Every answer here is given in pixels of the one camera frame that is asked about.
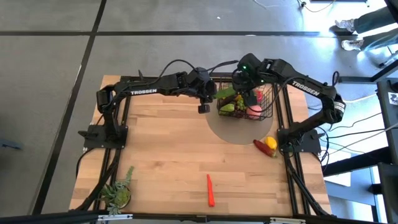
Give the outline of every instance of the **wooden tabletop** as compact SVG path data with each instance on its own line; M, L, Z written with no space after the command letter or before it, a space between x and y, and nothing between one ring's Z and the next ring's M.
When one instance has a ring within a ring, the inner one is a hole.
M120 76L105 75L102 86ZM294 121L308 117L302 91L288 88ZM121 105L119 117L123 112ZM124 212L207 215L292 214L286 169L282 156L270 158L253 144L234 145L220 139L209 128L206 116L197 112L198 100L186 96L135 96L131 99L126 147L122 150L118 179L134 166L132 199ZM95 110L93 121L100 114ZM278 128L274 122L268 136ZM301 153L305 183L314 198L331 212L318 159ZM98 181L104 149L95 149L81 161L70 208L76 208ZM207 199L206 174L210 174L216 206ZM296 187L298 209L303 213Z

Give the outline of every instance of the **lemon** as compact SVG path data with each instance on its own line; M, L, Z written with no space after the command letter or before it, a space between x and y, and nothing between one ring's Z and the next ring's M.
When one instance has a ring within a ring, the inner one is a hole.
M273 137L266 137L266 140L264 140L264 143L268 145L272 150L275 150L278 144L276 143L276 140Z

